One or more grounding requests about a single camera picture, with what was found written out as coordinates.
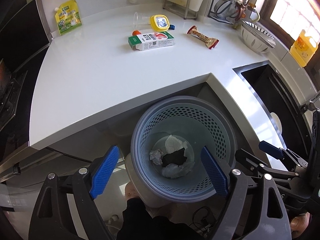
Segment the right hand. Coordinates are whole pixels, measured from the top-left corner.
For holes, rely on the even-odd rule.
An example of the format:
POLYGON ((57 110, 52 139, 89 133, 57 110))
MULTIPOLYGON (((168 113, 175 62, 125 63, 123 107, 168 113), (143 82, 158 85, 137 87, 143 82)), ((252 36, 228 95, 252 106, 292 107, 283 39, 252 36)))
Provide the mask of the right hand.
POLYGON ((297 235, 300 235, 309 225, 310 213, 306 212, 302 215, 295 217, 290 222, 291 231, 297 235))

